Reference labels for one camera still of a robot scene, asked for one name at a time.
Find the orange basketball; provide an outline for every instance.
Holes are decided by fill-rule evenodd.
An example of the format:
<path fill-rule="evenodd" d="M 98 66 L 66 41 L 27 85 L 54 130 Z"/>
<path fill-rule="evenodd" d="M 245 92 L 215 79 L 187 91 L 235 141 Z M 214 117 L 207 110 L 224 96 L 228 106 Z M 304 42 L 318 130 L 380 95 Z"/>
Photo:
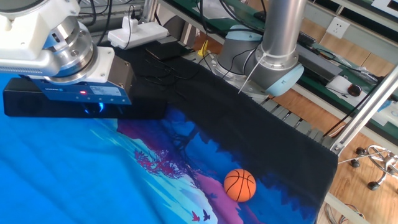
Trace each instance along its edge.
<path fill-rule="evenodd" d="M 232 170 L 225 177 L 224 190 L 233 200 L 245 202 L 256 192 L 256 181 L 247 170 Z"/>

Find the chair caster wheel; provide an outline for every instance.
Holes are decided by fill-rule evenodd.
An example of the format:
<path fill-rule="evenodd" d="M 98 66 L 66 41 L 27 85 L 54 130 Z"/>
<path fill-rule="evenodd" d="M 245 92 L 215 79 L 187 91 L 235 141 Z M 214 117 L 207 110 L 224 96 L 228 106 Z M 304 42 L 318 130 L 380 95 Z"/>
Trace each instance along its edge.
<path fill-rule="evenodd" d="M 394 175 L 396 173 L 395 170 L 391 169 L 390 167 L 387 168 L 389 174 Z"/>
<path fill-rule="evenodd" d="M 365 154 L 365 153 L 366 153 L 366 150 L 363 149 L 363 148 L 361 148 L 361 147 L 358 147 L 358 148 L 356 149 L 355 153 L 356 153 L 357 155 Z"/>
<path fill-rule="evenodd" d="M 359 161 L 358 160 L 352 160 L 351 161 L 351 166 L 354 168 L 358 168 L 359 167 Z"/>
<path fill-rule="evenodd" d="M 380 185 L 377 182 L 375 182 L 375 181 L 372 181 L 372 182 L 368 183 L 368 188 L 370 190 L 377 190 L 379 187 L 380 187 Z"/>

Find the electrical outlet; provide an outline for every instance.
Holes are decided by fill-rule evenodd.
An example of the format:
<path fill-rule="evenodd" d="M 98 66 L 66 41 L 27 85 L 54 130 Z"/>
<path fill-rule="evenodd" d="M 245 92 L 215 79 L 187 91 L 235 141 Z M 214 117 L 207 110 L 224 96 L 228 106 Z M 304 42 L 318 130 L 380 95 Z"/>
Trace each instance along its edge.
<path fill-rule="evenodd" d="M 349 23 L 346 21 L 343 21 L 337 17 L 335 17 L 332 22 L 330 23 L 328 29 L 326 32 L 328 32 L 331 35 L 334 35 L 335 37 L 341 39 L 344 36 L 344 33 L 347 31 L 347 28 L 349 27 Z"/>

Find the power strip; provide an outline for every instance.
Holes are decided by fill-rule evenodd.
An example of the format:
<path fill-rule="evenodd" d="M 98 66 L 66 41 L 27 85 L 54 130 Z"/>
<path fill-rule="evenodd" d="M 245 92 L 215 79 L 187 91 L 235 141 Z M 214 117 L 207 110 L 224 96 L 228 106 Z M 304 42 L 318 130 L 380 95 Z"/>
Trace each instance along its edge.
<path fill-rule="evenodd" d="M 163 39 L 167 37 L 168 33 L 166 28 L 155 22 L 138 25 L 136 19 L 129 19 L 128 16 L 125 16 L 123 17 L 122 29 L 110 31 L 108 40 L 111 42 L 112 46 L 127 50 L 155 40 Z"/>

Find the basketball seam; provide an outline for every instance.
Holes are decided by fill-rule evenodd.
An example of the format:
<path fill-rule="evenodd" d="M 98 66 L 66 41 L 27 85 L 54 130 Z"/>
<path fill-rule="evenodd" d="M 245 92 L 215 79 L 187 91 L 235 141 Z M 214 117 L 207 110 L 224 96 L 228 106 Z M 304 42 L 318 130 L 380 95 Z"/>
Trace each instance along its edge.
<path fill-rule="evenodd" d="M 243 180 L 242 180 L 241 190 L 239 190 L 238 198 L 236 199 L 237 201 L 239 201 L 239 197 L 241 196 L 242 187 L 243 187 L 243 182 L 244 182 L 244 178 L 243 178 Z"/>
<path fill-rule="evenodd" d="M 254 184 L 254 182 L 251 181 L 251 180 L 249 180 L 248 178 L 240 177 L 240 176 L 229 176 L 229 177 L 225 177 L 225 179 L 228 179 L 228 178 L 230 178 L 230 177 L 239 177 L 239 178 L 243 178 L 243 179 L 246 179 L 246 180 L 250 181 L 252 184 Z"/>
<path fill-rule="evenodd" d="M 248 179 L 247 179 L 247 181 L 246 181 L 246 183 L 248 184 L 248 190 L 249 190 L 249 199 L 251 198 L 251 192 L 250 192 L 250 187 L 249 187 L 249 177 L 248 177 Z"/>
<path fill-rule="evenodd" d="M 228 191 L 231 189 L 231 187 L 233 186 L 233 185 L 235 185 L 236 183 L 237 183 L 237 181 L 239 180 L 239 178 L 240 178 L 240 173 L 238 172 L 238 171 L 236 171 L 237 173 L 238 173 L 238 178 L 236 179 L 236 181 L 235 181 L 235 183 L 233 183 L 231 186 L 229 186 L 229 188 L 228 188 L 228 190 L 226 191 L 226 193 L 228 194 Z"/>

